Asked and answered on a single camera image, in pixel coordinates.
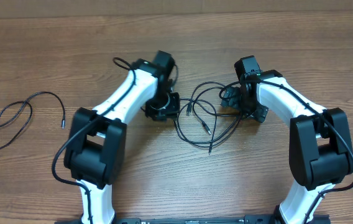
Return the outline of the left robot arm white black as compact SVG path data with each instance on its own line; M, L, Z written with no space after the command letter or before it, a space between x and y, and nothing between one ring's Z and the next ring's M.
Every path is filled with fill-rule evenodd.
M151 62L127 64L127 78L107 100L74 114L63 164L81 190L83 213L76 223L113 223L112 185L124 160L127 125L140 109L154 121L177 118L180 97L170 78L175 67L163 51Z

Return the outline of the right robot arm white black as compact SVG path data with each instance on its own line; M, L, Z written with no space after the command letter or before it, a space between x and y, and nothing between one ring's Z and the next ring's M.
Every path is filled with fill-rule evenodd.
M294 178L271 215L245 215L244 223L330 223L315 215L324 196L353 188L353 147L347 116L340 108L313 103L276 70L263 71L255 57L234 64L238 81L225 86L222 106L264 122L273 111L290 129L289 159Z

